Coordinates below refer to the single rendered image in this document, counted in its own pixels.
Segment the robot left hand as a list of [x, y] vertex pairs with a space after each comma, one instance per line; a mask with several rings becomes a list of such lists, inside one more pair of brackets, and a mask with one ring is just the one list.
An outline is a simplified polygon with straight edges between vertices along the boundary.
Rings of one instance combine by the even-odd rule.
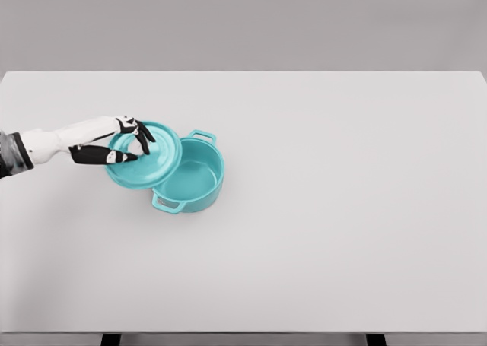
[[135, 137], [142, 153], [149, 155], [149, 142], [156, 140], [149, 129], [136, 118], [129, 116], [100, 116], [67, 125], [55, 130], [61, 148], [66, 148], [77, 164], [111, 165], [138, 160], [138, 155], [109, 147], [92, 145], [92, 142], [117, 134]]

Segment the teal pot lid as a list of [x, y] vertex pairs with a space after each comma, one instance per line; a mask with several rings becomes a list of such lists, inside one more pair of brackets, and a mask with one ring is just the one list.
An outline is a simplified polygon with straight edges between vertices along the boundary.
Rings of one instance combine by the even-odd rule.
[[128, 189], [151, 189], [174, 173], [182, 158], [182, 144], [174, 130], [159, 122], [142, 122], [155, 138], [150, 154], [138, 160], [105, 166], [109, 178]]

